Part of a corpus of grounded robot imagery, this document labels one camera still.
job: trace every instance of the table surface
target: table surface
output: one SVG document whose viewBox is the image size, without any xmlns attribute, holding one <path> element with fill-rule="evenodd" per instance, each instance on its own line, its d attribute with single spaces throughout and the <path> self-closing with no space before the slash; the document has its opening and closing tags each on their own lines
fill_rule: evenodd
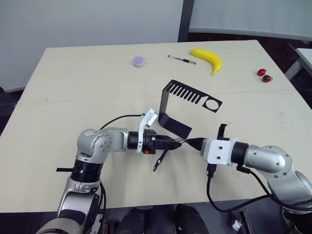
<svg viewBox="0 0 312 234">
<path fill-rule="evenodd" d="M 223 68 L 216 76 L 208 62 L 189 54 L 196 47 L 221 57 Z M 137 55 L 149 62 L 133 67 Z M 259 68 L 274 80 L 262 82 Z M 0 137 L 5 178 L 0 212 L 55 211 L 69 175 L 55 169 L 73 167 L 80 132 L 149 107 L 158 111 L 161 91 L 172 79 L 223 102 L 214 113 L 170 97 L 167 113 L 193 128 L 189 137 L 216 137 L 219 125 L 227 123 L 226 137 L 284 148 L 293 166 L 312 180 L 311 109 L 257 41 L 48 48 Z M 111 126 L 135 131 L 137 121 L 125 118 Z M 158 123 L 151 128 L 175 137 Z M 207 164 L 198 151 L 183 145 L 153 173 L 160 154 L 109 154 L 101 174 L 108 208 L 208 200 Z M 212 180 L 212 197 L 218 201 L 262 194 L 254 178 L 234 165 L 219 166 Z"/>
<path fill-rule="evenodd" d="M 306 64 L 312 69 L 312 49 L 298 48 L 296 49 L 300 57 L 306 62 Z"/>
</svg>

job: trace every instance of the dark floor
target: dark floor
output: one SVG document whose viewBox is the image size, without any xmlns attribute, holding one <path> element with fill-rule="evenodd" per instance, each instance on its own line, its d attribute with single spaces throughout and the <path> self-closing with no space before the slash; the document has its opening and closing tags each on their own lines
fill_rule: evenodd
<svg viewBox="0 0 312 234">
<path fill-rule="evenodd" d="M 294 51 L 296 48 L 312 48 L 311 42 L 289 39 L 206 33 L 189 33 L 188 36 L 188 41 L 246 39 L 258 40 L 282 72 L 286 72 L 288 68 L 299 58 L 298 54 Z M 312 108 L 312 78 L 309 74 L 303 69 L 291 80 L 291 82 Z M 19 100 L 21 94 L 22 91 L 7 94 L 0 88 L 0 134 L 5 128 L 5 125 L 8 122 L 15 104 Z M 226 201 L 222 202 L 222 204 L 219 203 L 219 205 L 222 205 L 224 208 L 229 208 L 240 202 L 241 201 Z M 194 203 L 190 205 L 195 207 L 201 214 L 211 234 L 235 233 L 229 225 L 229 214 L 217 212 L 213 209 L 210 203 Z M 154 222 L 157 220 L 157 216 L 159 214 L 168 215 L 173 213 L 174 208 L 175 205 L 155 207 L 153 212 L 150 211 L 150 216 L 152 218 L 149 218 L 148 222 Z M 129 210 L 130 208 L 109 209 L 107 211 L 106 221 L 110 223 L 119 223 Z M 281 234 L 287 229 L 287 226 L 281 216 L 280 206 L 268 199 L 258 201 L 241 210 L 249 211 L 256 234 Z M 33 234 L 44 223 L 55 216 L 55 212 L 0 214 L 0 233 Z M 95 230 L 92 234 L 96 233 L 98 223 L 94 225 L 94 228 Z"/>
</svg>

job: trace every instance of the banana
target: banana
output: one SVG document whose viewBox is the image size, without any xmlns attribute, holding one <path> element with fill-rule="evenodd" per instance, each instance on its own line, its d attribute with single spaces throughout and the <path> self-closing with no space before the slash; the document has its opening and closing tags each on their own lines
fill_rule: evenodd
<svg viewBox="0 0 312 234">
<path fill-rule="evenodd" d="M 191 54 L 195 57 L 204 59 L 210 62 L 214 66 L 213 75 L 215 75 L 222 67 L 222 61 L 218 55 L 213 52 L 203 50 L 203 49 L 193 49 L 190 51 Z"/>
</svg>

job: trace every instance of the white wall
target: white wall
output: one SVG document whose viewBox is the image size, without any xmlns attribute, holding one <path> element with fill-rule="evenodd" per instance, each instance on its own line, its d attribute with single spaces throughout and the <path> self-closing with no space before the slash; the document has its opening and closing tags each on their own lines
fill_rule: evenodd
<svg viewBox="0 0 312 234">
<path fill-rule="evenodd" d="M 312 0 L 195 0 L 189 31 L 312 40 Z"/>
<path fill-rule="evenodd" d="M 0 86 L 25 86 L 47 47 L 177 42 L 183 0 L 0 0 Z"/>
</svg>

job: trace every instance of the red cherry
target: red cherry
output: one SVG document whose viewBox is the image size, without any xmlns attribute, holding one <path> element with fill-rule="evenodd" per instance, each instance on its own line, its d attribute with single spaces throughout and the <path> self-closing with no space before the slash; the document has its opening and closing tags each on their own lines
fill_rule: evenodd
<svg viewBox="0 0 312 234">
<path fill-rule="evenodd" d="M 273 80 L 272 77 L 268 76 L 268 75 L 265 75 L 263 78 L 262 78 L 263 82 L 269 82 L 271 80 Z"/>
<path fill-rule="evenodd" d="M 266 72 L 267 71 L 265 69 L 260 69 L 257 74 L 258 76 L 263 76 Z"/>
</svg>

